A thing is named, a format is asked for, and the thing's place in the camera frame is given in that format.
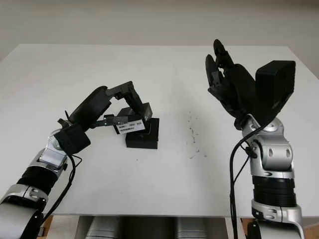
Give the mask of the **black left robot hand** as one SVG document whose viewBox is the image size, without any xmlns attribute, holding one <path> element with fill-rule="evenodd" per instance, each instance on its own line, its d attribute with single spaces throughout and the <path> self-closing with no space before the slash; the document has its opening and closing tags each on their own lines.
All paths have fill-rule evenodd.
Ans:
<svg viewBox="0 0 319 239">
<path fill-rule="evenodd" d="M 98 118 L 109 108 L 111 99 L 125 99 L 129 105 L 124 109 L 123 116 L 105 115 L 103 120 Z M 67 119 L 59 119 L 58 123 L 63 128 L 77 124 L 84 131 L 100 126 L 119 126 L 142 120 L 144 128 L 148 127 L 148 121 L 153 112 L 149 103 L 143 103 L 136 92 L 133 82 L 129 81 L 109 89 L 106 86 L 96 88 Z"/>
</svg>

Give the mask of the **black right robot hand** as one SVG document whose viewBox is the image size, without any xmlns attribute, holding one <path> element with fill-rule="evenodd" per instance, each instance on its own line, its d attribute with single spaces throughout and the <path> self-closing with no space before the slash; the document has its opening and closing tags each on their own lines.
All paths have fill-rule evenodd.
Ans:
<svg viewBox="0 0 319 239">
<path fill-rule="evenodd" d="M 234 126 L 242 130 L 254 109 L 255 81 L 241 64 L 235 64 L 220 40 L 213 42 L 215 58 L 208 54 L 205 69 L 208 92 L 235 118 Z"/>
</svg>

